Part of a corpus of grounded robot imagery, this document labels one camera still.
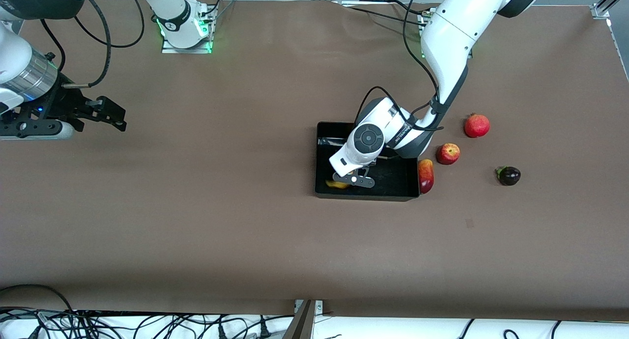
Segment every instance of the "red apple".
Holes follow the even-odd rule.
[[[436,152],[436,160],[442,165],[451,165],[458,160],[461,150],[454,144],[443,144]]]
[[[431,160],[421,160],[417,165],[417,171],[420,173],[420,192],[428,193],[434,184],[434,172]]]
[[[489,132],[489,119],[482,114],[472,113],[465,121],[465,135],[480,138]]]

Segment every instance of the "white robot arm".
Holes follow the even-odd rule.
[[[429,111],[416,119],[388,97],[366,104],[347,142],[330,157],[333,178],[360,185],[352,180],[353,171],[374,162],[385,145],[403,158],[420,156],[463,85],[469,52],[491,20],[496,14],[514,17],[534,1],[445,0],[439,5],[422,34],[422,50],[438,83]]]
[[[151,6],[164,38],[175,48],[190,48],[209,35],[207,9],[197,0],[146,0]]]
[[[0,21],[71,19],[85,0],[0,0]],[[207,5],[196,0],[146,0],[165,38],[189,48],[207,37]],[[81,119],[126,129],[125,111],[107,97],[86,99],[80,87],[0,24],[0,140],[60,140],[82,131]]]

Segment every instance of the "black box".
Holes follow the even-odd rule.
[[[378,158],[371,166],[369,174],[375,180],[373,188],[351,185],[346,189],[330,188],[325,183],[332,180],[334,169],[328,160],[339,151],[340,146],[319,144],[320,138],[346,139],[353,123],[319,122],[316,126],[316,173],[314,193],[319,198],[339,198],[354,200],[408,201],[420,195],[419,176],[416,158],[401,158],[392,149],[384,148],[380,156],[393,157],[388,160]]]

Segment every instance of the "table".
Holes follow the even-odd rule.
[[[132,0],[97,1],[114,43],[132,41]],[[92,8],[80,17],[103,37]],[[425,153],[454,142],[462,156],[405,203],[313,195],[317,122],[353,119],[374,85],[407,109],[432,96],[399,23],[238,1],[211,55],[162,55],[148,17],[85,91],[126,109],[125,133],[87,122],[69,141],[0,144],[2,285],[47,283],[100,310],[282,313],[310,297],[339,315],[629,314],[629,85],[587,7],[495,19]],[[104,46],[73,21],[50,27],[63,72],[97,77]],[[55,50],[37,21],[22,35]],[[472,112],[486,137],[463,135]],[[517,186],[497,184],[501,165],[521,169]]]

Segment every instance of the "metal cylinder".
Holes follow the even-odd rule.
[[[24,97],[24,101],[38,99],[57,81],[57,68],[38,51],[33,49],[33,55],[27,67],[14,79],[0,84],[0,87]]]

